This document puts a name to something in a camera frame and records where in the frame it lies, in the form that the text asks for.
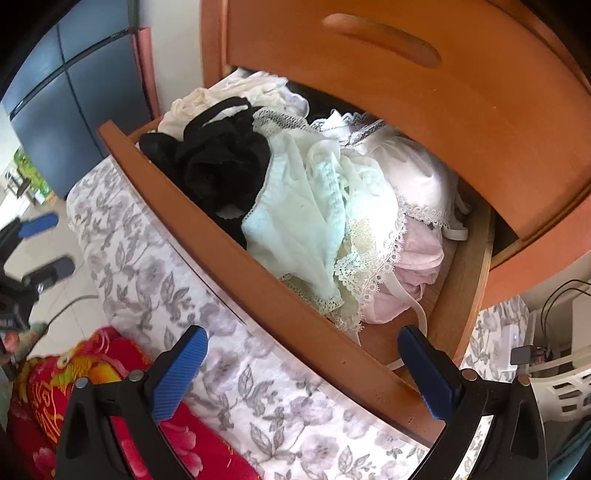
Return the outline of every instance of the blue cabinet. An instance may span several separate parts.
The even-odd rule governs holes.
[[[125,134],[150,121],[130,35],[91,53],[72,65],[67,74],[80,110],[104,156],[109,153],[96,129],[107,120],[113,120]]]
[[[64,60],[127,30],[130,27],[128,4],[127,0],[82,0],[72,8],[59,22]]]
[[[65,73],[27,102],[12,126],[24,151],[60,197],[102,159]]]
[[[108,155],[99,126],[111,119],[131,133],[151,119],[134,16],[133,0],[80,1],[36,45],[2,99],[25,153],[61,197]]]
[[[57,28],[53,27],[35,46],[4,94],[2,104],[10,113],[46,77],[63,64]]]

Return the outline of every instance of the drawer handle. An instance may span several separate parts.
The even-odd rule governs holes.
[[[423,67],[435,69],[441,65],[441,56],[433,45],[390,25],[349,14],[328,15],[322,24],[334,33],[393,51]]]

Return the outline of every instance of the red blanket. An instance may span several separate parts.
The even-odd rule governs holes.
[[[133,341],[105,327],[62,356],[28,360],[15,381],[7,433],[24,454],[35,480],[55,476],[56,447],[72,386],[80,377],[94,384],[117,382],[128,372],[146,370],[150,359]],[[124,420],[112,419],[121,450],[138,479],[151,479]],[[177,456],[199,480],[256,480],[258,474],[224,440],[181,403],[160,424]]]

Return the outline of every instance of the floral bedsheet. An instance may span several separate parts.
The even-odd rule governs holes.
[[[152,357],[189,325],[209,353],[186,401],[266,480],[403,480],[426,450],[334,389],[241,310],[184,252],[112,157],[70,192],[77,235],[109,323]],[[464,366],[510,380],[491,359],[506,323],[527,326],[519,297],[480,313]],[[467,476],[483,419],[456,478]]]

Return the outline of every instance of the white bra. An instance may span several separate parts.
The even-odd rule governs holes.
[[[466,240],[468,231],[456,219],[454,207],[467,214],[470,206],[457,193],[457,174],[420,143],[403,137],[397,128],[383,120],[368,119],[372,117],[341,116],[333,111],[313,126],[342,145],[374,158],[405,203],[408,216],[441,227],[446,238]]]

